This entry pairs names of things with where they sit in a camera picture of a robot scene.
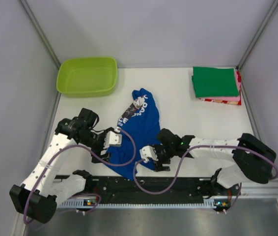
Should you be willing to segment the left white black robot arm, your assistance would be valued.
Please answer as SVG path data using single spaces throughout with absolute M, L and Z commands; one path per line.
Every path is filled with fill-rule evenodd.
M 100 156 L 105 149 L 107 134 L 112 127 L 95 131 L 99 116 L 83 108 L 78 116 L 64 118 L 56 126 L 52 140 L 34 170 L 20 184 L 13 185 L 9 195 L 18 213 L 27 225 L 33 220 L 48 223 L 56 208 L 76 194 L 88 195 L 93 190 L 92 175 L 75 170 L 68 178 L 55 184 L 66 154 L 72 148 L 87 148 L 92 156 Z

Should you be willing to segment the blue printed t shirt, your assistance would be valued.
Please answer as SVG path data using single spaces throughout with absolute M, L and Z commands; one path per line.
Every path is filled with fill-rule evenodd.
M 132 92 L 133 102 L 117 121 L 117 128 L 126 131 L 130 136 L 122 134 L 120 147 L 109 147 L 109 162 L 126 166 L 108 166 L 122 177 L 133 180 L 135 163 L 141 160 L 139 150 L 147 145 L 156 145 L 160 142 L 156 136 L 160 132 L 160 115 L 153 95 L 141 88 Z

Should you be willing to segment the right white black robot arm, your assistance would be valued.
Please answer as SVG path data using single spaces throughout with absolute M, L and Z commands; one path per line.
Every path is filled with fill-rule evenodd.
M 276 153 L 254 137 L 244 133 L 231 140 L 211 140 L 194 135 L 179 137 L 168 129 L 157 134 L 158 145 L 152 146 L 156 171 L 167 171 L 171 158 L 211 159 L 229 161 L 229 167 L 219 167 L 210 177 L 208 195 L 221 195 L 229 188 L 243 183 L 267 184 L 273 179 Z

